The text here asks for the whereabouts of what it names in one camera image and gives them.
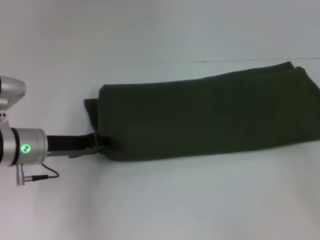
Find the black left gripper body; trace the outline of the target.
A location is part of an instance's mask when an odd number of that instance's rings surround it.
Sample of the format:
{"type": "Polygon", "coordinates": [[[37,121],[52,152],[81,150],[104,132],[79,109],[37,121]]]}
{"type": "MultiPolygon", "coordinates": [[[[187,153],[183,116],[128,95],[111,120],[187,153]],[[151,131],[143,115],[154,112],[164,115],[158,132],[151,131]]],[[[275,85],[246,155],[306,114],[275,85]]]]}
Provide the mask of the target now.
{"type": "Polygon", "coordinates": [[[78,158],[83,156],[83,150],[87,148],[98,148],[95,146],[94,134],[87,135],[48,135],[48,157],[67,156],[78,158]]]}

